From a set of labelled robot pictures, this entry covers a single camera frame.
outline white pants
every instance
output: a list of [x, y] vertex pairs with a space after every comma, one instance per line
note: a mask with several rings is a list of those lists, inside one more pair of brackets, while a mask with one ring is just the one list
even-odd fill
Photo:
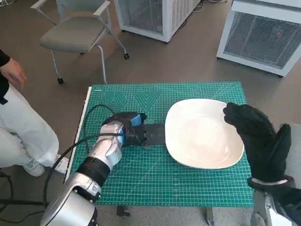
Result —
[[52, 166], [58, 152], [58, 139], [50, 126], [13, 87], [0, 104], [0, 168], [25, 165], [32, 159]]

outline table edge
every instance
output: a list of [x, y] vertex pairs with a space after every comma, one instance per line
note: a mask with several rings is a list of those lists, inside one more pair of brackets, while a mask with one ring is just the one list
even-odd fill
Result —
[[[84, 121], [84, 118], [85, 118], [85, 114], [86, 114], [86, 110], [87, 110], [87, 106], [88, 106], [88, 102], [89, 102], [91, 90], [92, 90], [92, 87], [90, 86], [88, 88], [88, 92], [87, 92], [87, 96], [86, 96], [86, 100], [85, 100], [85, 105], [84, 105], [84, 108], [83, 108], [83, 111], [82, 111], [82, 114], [81, 114], [81, 118], [80, 118], [80, 122], [79, 122], [79, 128], [78, 128], [77, 133], [76, 133], [76, 138], [74, 140], [74, 144], [76, 142], [78, 142], [78, 140], [79, 140], [79, 135], [80, 135], [81, 127], [82, 127], [82, 124], [83, 124], [83, 121]], [[68, 179], [68, 177], [69, 177], [69, 175], [71, 173], [71, 168], [72, 168], [72, 164], [73, 164], [73, 159], [74, 159], [75, 151], [76, 151], [76, 147], [73, 148], [73, 150], [72, 150], [72, 154], [71, 154], [71, 158], [69, 160], [69, 165], [68, 165], [68, 169], [67, 169], [65, 181]]]

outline ventilation grille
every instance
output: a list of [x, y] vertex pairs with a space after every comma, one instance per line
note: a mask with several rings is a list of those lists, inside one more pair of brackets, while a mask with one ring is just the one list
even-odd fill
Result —
[[162, 0], [119, 0], [126, 26], [163, 34]]
[[171, 32], [174, 33], [184, 20], [189, 16], [200, 0], [174, 0], [172, 4], [172, 26]]
[[236, 12], [224, 53], [283, 69], [300, 44], [300, 24]]

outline chair seat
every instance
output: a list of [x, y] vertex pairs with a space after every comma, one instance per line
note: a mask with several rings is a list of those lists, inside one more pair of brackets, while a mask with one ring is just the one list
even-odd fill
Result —
[[94, 17], [79, 16], [61, 21], [40, 40], [49, 49], [87, 53], [104, 30], [104, 25]]

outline floor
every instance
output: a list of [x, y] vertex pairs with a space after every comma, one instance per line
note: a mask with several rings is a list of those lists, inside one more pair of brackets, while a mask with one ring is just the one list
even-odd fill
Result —
[[[49, 123], [60, 140], [60, 152], [73, 142], [87, 88], [101, 84], [100, 55], [93, 50], [84, 56], [57, 53], [58, 66], [65, 80], [56, 82], [51, 54], [39, 46], [39, 39], [51, 24], [30, 9], [35, 0], [19, 0], [0, 8], [0, 47], [26, 70], [28, 81], [23, 95], [32, 107]], [[223, 25], [230, 8], [226, 4], [206, 4], [204, 10], [193, 13], [186, 26], [179, 30], [169, 44], [123, 32], [121, 40], [131, 56], [125, 61], [116, 51], [107, 61], [108, 81], [114, 83], [241, 81], [249, 104], [264, 111], [277, 128], [283, 122], [301, 122], [301, 62], [283, 79], [278, 76], [217, 60]], [[57, 18], [54, 1], [46, 7]], [[12, 176], [16, 198], [41, 200], [45, 175], [33, 178], [21, 167], [4, 169]], [[62, 182], [55, 174], [49, 196]], [[7, 184], [0, 187], [5, 196]], [[41, 207], [8, 207], [0, 216], [19, 220]], [[116, 207], [100, 206], [101, 225], [206, 225], [201, 208], [131, 207], [127, 219], [115, 215]], [[250, 209], [214, 208], [216, 225], [249, 225]], [[28, 218], [20, 225], [38, 225], [41, 215]]]

